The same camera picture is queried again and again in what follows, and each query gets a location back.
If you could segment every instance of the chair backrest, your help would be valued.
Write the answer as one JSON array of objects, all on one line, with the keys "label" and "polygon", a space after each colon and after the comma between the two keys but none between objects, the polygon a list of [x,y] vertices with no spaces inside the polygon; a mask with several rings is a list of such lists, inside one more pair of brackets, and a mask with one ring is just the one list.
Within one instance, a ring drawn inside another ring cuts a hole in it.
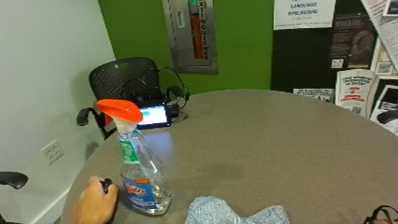
[{"label": "chair backrest", "polygon": [[138,103],[164,98],[158,65],[143,57],[100,65],[90,74],[90,85],[98,100],[123,99]]}]

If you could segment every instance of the poster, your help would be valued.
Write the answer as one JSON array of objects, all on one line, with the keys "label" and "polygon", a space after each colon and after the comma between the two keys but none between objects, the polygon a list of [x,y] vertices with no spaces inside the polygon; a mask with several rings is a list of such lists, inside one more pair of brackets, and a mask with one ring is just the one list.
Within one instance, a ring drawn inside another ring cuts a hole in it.
[{"label": "poster", "polygon": [[368,110],[369,110],[368,113],[369,114],[372,113],[372,110],[376,107],[377,100],[380,99],[387,86],[398,87],[398,76],[396,76],[396,75],[376,76],[376,79],[375,79],[372,87],[371,87],[371,97],[369,97],[369,102],[368,102]]},{"label": "poster", "polygon": [[398,67],[398,17],[384,16],[388,0],[363,0],[363,3],[368,13],[371,14],[371,18],[377,33],[385,44],[389,57],[395,66]]},{"label": "poster", "polygon": [[275,1],[275,30],[332,27],[336,0]]},{"label": "poster", "polygon": [[352,69],[337,73],[336,105],[369,117],[369,96],[375,73],[365,69]]},{"label": "poster", "polygon": [[371,70],[376,75],[398,75],[381,38],[377,38]]},{"label": "poster", "polygon": [[368,15],[336,15],[333,21],[332,68],[371,68],[376,31]]},{"label": "poster", "polygon": [[371,120],[398,135],[398,113],[389,113],[398,109],[398,86],[388,85],[377,100]]},{"label": "poster", "polygon": [[295,94],[305,95],[315,99],[332,103],[335,89],[295,89]]},{"label": "poster", "polygon": [[388,0],[385,16],[398,16],[398,0]]}]

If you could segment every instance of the gray table top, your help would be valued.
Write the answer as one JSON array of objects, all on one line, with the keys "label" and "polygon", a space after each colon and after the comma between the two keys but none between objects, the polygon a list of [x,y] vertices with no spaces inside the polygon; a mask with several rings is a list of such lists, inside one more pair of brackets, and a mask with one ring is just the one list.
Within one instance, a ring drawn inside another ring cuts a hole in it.
[{"label": "gray table top", "polygon": [[63,222],[92,175],[120,186],[114,223],[184,223],[191,202],[216,196],[248,217],[280,204],[292,223],[363,223],[381,204],[398,207],[398,138],[333,104],[291,93],[215,91],[192,96],[188,119],[144,131],[163,160],[174,203],[163,217],[131,211],[116,134],[87,161]]}]

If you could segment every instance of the white wall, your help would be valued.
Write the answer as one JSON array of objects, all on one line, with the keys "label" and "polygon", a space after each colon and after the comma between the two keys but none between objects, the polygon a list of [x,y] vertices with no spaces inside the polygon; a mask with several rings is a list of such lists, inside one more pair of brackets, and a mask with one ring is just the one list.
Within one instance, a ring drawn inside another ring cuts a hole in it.
[{"label": "white wall", "polygon": [[[103,142],[92,117],[76,125],[95,102],[88,73],[114,59],[98,0],[0,0],[0,171],[30,178],[19,190],[0,186],[9,221],[49,224],[62,214],[63,196]],[[39,151],[55,139],[67,154],[49,165]]]}]

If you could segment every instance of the gray cloth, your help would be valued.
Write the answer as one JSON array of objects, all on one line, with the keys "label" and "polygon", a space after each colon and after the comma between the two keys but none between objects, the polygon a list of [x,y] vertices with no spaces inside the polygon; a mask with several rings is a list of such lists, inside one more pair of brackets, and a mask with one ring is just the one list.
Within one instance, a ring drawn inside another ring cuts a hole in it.
[{"label": "gray cloth", "polygon": [[275,205],[251,217],[240,217],[228,203],[215,197],[199,197],[191,204],[186,224],[289,224],[284,207]]}]

